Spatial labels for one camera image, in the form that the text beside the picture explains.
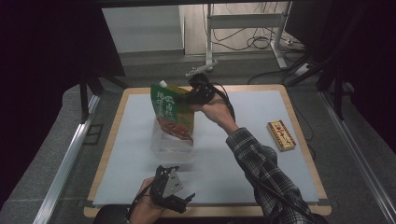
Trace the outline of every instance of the table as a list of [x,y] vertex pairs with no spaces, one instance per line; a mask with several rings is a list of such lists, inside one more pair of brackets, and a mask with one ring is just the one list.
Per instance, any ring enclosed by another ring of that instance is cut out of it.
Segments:
[[[289,96],[285,88],[281,85],[255,85],[255,86],[225,86],[225,89],[228,92],[231,91],[279,91],[283,103],[288,111],[288,115],[290,117],[291,124],[296,133],[298,142],[300,143],[301,150],[304,155],[305,162],[308,166],[309,173],[314,181],[315,188],[318,193],[319,202],[315,204],[309,204],[309,207],[312,212],[321,214],[323,216],[327,216],[331,213],[332,208],[326,204],[328,201],[326,192],[321,184],[320,178],[318,176],[318,171],[316,166],[312,160],[309,149],[304,140],[303,133],[301,131],[298,120],[294,114]],[[128,96],[130,94],[142,94],[149,93],[149,88],[130,88],[124,91],[122,98],[120,100],[120,105],[117,111],[117,115],[113,121],[113,125],[107,138],[105,151],[102,155],[102,159],[100,161],[98,170],[96,172],[95,179],[92,183],[92,188],[90,194],[88,196],[88,201],[93,201],[99,184],[104,176],[104,172],[106,170],[106,166],[108,160],[110,158],[110,154],[112,148],[114,146],[117,131],[120,127],[120,122],[125,110],[125,105],[128,100]],[[95,217],[96,213],[99,211],[98,208],[85,207],[84,215],[86,217]],[[260,217],[262,216],[262,210],[259,206],[188,206],[187,211],[183,214],[179,214],[170,210],[166,210],[163,213],[163,217]]]

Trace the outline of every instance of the plaid shirt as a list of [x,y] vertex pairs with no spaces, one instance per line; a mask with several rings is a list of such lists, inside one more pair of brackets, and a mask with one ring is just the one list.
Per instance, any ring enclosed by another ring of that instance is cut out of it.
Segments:
[[277,167],[277,155],[271,147],[259,143],[246,128],[240,128],[232,133],[226,143],[254,188],[254,196],[256,202],[262,207],[265,223],[312,223],[308,218],[266,192],[250,178],[251,175],[259,178],[265,186],[310,214],[300,190]]

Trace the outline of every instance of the gray carpet floor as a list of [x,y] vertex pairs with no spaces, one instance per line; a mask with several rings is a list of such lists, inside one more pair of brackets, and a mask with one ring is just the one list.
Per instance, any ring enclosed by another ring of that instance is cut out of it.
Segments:
[[[279,83],[284,78],[279,73],[262,74],[278,70],[272,54],[219,55],[216,59],[220,63],[215,66],[210,78],[211,81],[223,85],[272,84]],[[183,75],[193,67],[204,64],[202,57],[177,56],[161,60],[147,57],[138,61],[128,56],[121,56],[121,60],[126,77],[118,77],[118,79],[131,87],[147,87],[163,79],[168,83],[187,85],[187,79]],[[288,92],[332,204],[332,213],[326,216],[326,219],[334,224],[388,223],[319,97],[315,88],[317,78],[317,76],[308,78],[295,87],[288,88]],[[105,79],[101,79],[101,82],[105,91],[97,107],[97,111],[100,112],[95,114],[92,121],[92,132],[101,129],[101,137],[98,141],[96,141],[97,135],[85,138],[49,223],[92,223],[92,218],[84,217],[82,210],[122,95],[122,88]],[[395,154],[350,103],[348,95],[343,97],[343,113],[346,124],[361,147],[362,153],[391,199],[395,201]],[[1,224],[33,223],[79,120],[79,88],[75,87],[64,94],[64,106],[58,119],[0,212]],[[159,223],[260,223],[260,221],[259,218],[197,218],[161,219]]]

